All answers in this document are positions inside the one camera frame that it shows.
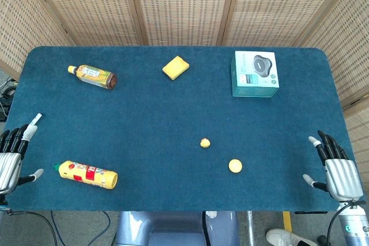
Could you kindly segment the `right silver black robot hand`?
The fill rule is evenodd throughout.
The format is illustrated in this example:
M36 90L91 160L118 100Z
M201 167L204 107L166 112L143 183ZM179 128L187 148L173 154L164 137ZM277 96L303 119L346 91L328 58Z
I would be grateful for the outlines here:
M304 181L311 187L325 191L339 202L355 202L363 195L363 189L355 163L350 160L345 150L330 135L318 131L320 139L309 136L308 140L315 147L325 171L325 183L313 180L307 174Z

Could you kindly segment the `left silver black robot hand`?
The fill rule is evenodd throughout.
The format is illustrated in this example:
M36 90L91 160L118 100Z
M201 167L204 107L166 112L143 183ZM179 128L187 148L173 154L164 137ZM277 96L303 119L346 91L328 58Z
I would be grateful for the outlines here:
M20 177L29 141L36 131L37 125L30 123L1 133L1 197L11 194L17 186L36 181L43 174L44 169L38 169Z

